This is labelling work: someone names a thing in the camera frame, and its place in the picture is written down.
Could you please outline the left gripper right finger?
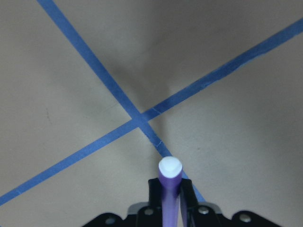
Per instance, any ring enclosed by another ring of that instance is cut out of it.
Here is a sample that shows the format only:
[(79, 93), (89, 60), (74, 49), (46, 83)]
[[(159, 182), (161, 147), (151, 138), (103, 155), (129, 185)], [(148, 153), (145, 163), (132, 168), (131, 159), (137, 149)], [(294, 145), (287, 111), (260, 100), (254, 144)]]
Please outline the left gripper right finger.
[(181, 181), (180, 202), (181, 208), (193, 208), (198, 205), (192, 181), (189, 179), (182, 179)]

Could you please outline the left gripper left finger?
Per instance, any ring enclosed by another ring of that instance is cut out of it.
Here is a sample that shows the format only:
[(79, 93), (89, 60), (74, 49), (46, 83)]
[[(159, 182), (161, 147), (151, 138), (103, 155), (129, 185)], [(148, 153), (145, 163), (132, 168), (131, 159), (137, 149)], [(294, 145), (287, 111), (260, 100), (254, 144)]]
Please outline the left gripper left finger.
[(162, 185), (159, 178), (148, 180), (149, 205), (158, 209), (162, 208)]

